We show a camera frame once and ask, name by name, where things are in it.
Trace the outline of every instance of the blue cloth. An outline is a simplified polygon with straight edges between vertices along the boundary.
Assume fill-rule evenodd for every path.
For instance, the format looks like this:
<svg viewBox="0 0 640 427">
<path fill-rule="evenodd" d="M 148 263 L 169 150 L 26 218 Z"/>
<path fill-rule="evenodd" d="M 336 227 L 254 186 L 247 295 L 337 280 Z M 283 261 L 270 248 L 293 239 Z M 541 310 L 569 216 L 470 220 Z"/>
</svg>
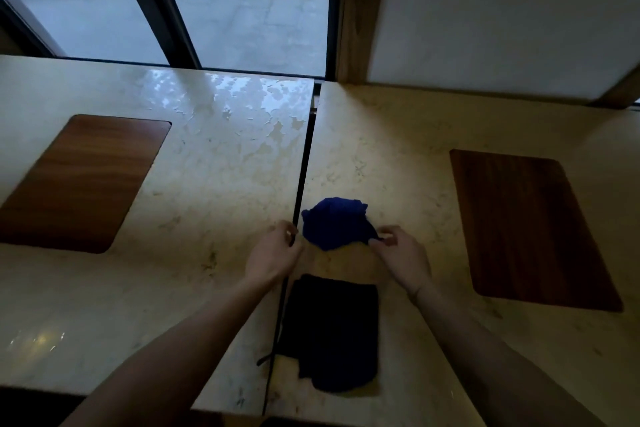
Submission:
<svg viewBox="0 0 640 427">
<path fill-rule="evenodd" d="M 378 238 L 367 220 L 367 206 L 359 199 L 325 197 L 316 206 L 302 212 L 302 236 L 325 252 L 360 241 Z"/>
</svg>

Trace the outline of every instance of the folded black fabric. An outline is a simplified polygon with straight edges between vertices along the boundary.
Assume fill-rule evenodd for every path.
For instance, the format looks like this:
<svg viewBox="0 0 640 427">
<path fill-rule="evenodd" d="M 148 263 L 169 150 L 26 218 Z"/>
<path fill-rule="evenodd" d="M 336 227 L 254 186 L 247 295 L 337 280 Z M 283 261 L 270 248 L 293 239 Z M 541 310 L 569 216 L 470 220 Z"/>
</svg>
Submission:
<svg viewBox="0 0 640 427">
<path fill-rule="evenodd" d="M 276 353 L 297 358 L 300 378 L 345 392 L 378 373 L 378 289 L 305 274 L 291 287 Z"/>
</svg>

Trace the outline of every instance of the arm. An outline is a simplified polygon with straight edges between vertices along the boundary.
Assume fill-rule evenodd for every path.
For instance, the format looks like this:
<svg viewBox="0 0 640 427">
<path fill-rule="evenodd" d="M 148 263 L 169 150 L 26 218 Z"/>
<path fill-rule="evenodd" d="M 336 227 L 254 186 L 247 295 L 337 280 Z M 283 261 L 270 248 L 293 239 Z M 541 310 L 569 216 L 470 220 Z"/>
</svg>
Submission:
<svg viewBox="0 0 640 427">
<path fill-rule="evenodd" d="M 471 402 L 488 426 L 603 426 L 540 368 L 441 293 L 424 247 L 400 227 L 369 245 L 418 306 Z"/>
<path fill-rule="evenodd" d="M 302 251 L 300 241 L 289 247 L 297 233 L 278 223 L 253 248 L 236 286 L 128 358 L 62 426 L 169 425 L 187 412 L 260 300 L 293 269 Z"/>
</svg>

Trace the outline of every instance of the white wall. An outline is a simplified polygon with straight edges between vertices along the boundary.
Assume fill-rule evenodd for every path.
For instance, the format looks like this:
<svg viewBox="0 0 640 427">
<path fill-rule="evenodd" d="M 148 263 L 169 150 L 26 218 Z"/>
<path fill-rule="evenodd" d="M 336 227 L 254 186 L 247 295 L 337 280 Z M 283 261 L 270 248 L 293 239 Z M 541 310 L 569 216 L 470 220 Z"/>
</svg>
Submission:
<svg viewBox="0 0 640 427">
<path fill-rule="evenodd" d="M 594 99 L 640 62 L 640 0 L 382 0 L 369 81 Z"/>
</svg>

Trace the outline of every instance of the pavement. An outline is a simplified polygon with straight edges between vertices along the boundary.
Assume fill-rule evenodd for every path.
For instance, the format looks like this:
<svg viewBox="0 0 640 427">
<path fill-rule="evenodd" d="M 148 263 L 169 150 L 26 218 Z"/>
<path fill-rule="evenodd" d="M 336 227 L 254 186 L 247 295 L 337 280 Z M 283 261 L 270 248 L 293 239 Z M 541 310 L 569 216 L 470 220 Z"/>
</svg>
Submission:
<svg viewBox="0 0 640 427">
<path fill-rule="evenodd" d="M 136 0 L 21 0 L 71 57 L 166 64 Z M 204 67 L 324 77 L 329 0 L 176 0 Z"/>
</svg>

